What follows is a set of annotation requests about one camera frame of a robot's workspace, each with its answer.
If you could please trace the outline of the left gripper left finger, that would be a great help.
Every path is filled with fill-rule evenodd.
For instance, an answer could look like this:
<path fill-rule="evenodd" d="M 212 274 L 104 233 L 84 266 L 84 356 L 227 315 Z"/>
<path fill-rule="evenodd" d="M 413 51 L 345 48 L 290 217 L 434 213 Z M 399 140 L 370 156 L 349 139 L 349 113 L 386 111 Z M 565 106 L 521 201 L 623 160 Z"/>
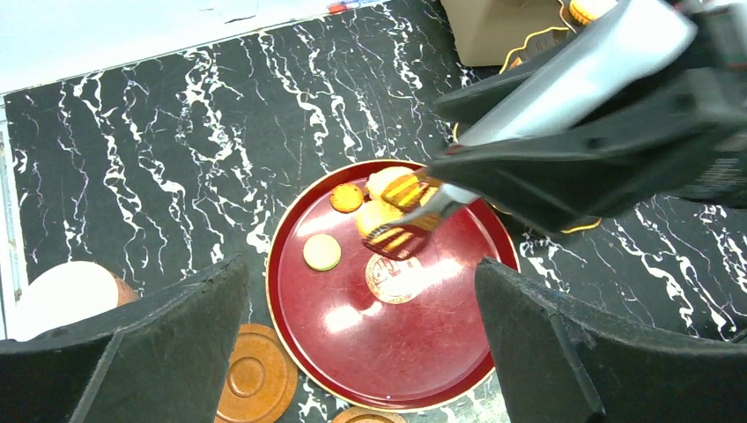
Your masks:
<path fill-rule="evenodd" d="M 2 421 L 213 421 L 248 288 L 234 254 L 101 315 L 3 341 Z"/>

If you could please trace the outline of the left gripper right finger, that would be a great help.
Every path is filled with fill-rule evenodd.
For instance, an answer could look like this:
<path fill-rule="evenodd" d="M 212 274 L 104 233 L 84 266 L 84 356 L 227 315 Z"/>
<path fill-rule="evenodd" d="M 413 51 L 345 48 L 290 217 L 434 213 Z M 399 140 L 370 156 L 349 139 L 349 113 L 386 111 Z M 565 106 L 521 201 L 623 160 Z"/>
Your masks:
<path fill-rule="evenodd" d="M 745 343 L 626 319 L 488 257 L 475 288 L 513 422 L 746 419 Z"/>

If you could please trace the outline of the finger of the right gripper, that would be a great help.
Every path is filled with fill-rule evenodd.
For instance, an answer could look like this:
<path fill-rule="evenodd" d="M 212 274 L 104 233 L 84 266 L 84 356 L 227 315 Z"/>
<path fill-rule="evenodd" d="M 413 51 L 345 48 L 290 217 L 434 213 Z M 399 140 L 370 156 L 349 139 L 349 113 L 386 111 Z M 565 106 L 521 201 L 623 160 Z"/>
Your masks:
<path fill-rule="evenodd" d="M 540 67 L 547 64 L 570 41 L 503 74 L 493 75 L 467 87 L 440 96 L 433 105 L 435 112 L 451 122 L 472 125 L 514 92 Z"/>
<path fill-rule="evenodd" d="M 426 172 L 546 233 L 657 194 L 743 209 L 746 83 L 726 70 L 686 70 L 570 130 L 460 147 Z"/>

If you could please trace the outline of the three-tier glass cake stand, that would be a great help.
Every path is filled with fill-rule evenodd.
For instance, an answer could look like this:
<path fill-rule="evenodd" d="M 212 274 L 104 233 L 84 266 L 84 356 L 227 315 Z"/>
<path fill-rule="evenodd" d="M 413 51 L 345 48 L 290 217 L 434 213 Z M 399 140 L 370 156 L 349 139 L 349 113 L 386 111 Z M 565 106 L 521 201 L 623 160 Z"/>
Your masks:
<path fill-rule="evenodd" d="M 585 28 L 585 25 L 597 19 L 597 15 L 581 11 L 581 1 L 557 1 L 557 3 L 559 4 L 558 15 L 563 26 L 549 26 L 528 34 L 520 47 L 508 51 L 499 74 L 534 60 L 542 53 L 558 47 L 562 41 L 570 41 L 574 35 Z M 459 123 L 454 124 L 451 145 L 459 144 L 458 137 L 466 132 L 468 127 L 468 124 L 461 125 L 461 127 Z M 601 223 L 602 218 L 583 218 L 580 223 L 561 230 L 561 233 L 578 233 L 599 227 Z"/>

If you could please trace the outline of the wooden coaster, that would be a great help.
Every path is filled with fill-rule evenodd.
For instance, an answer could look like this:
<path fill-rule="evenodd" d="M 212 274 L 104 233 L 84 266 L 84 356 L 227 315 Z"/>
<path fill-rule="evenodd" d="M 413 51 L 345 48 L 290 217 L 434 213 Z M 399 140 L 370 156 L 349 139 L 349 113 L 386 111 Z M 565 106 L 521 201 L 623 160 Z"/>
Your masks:
<path fill-rule="evenodd" d="M 276 422 L 287 410 L 298 384 L 298 368 L 277 333 L 257 323 L 242 324 L 215 420 Z"/>
<path fill-rule="evenodd" d="M 330 423 L 406 423 L 400 414 L 381 412 L 359 406 L 350 407 L 338 413 Z"/>

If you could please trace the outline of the metal serving tongs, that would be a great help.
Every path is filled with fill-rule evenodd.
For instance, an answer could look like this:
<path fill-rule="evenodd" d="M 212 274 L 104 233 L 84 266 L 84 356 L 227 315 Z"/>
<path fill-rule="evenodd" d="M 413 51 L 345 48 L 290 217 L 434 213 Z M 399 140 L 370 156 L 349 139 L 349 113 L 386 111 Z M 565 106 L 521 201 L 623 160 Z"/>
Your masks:
<path fill-rule="evenodd" d="M 674 62 L 692 44 L 696 25 L 664 1 L 622 1 L 592 22 L 465 132 L 462 149 L 506 147 L 558 134 L 599 108 L 631 83 Z M 444 182 L 424 168 L 388 186 L 384 201 L 403 212 L 361 235 L 372 251 L 404 260 L 421 250 L 447 217 L 479 197 L 513 210 L 506 194 L 464 181 Z"/>

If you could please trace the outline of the dark red round tray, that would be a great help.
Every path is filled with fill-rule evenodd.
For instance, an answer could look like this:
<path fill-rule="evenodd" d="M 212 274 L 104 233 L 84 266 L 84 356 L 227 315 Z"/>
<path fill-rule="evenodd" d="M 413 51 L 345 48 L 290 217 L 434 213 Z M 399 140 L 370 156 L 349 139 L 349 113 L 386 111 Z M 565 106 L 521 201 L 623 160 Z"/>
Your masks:
<path fill-rule="evenodd" d="M 474 389 L 494 364 L 477 305 L 475 269 L 519 260 L 495 209 L 478 201 L 451 216 L 408 261 L 367 249 L 354 217 L 332 208 L 337 185 L 363 186 L 392 160 L 369 160 L 313 182 L 287 208 L 271 243 L 266 293 L 272 322 L 297 366 L 329 393 L 362 407 L 418 412 Z M 303 246 L 333 236 L 339 263 L 315 271 Z"/>

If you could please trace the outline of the green macaron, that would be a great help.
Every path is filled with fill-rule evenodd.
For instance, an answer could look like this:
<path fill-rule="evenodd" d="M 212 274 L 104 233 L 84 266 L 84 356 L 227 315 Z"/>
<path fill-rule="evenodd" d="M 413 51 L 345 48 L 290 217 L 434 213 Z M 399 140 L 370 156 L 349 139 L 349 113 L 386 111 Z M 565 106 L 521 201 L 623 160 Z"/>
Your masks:
<path fill-rule="evenodd" d="M 342 257 L 342 248 L 333 236 L 315 234 L 306 240 L 302 255 L 305 263 L 311 269 L 329 271 L 339 263 Z"/>

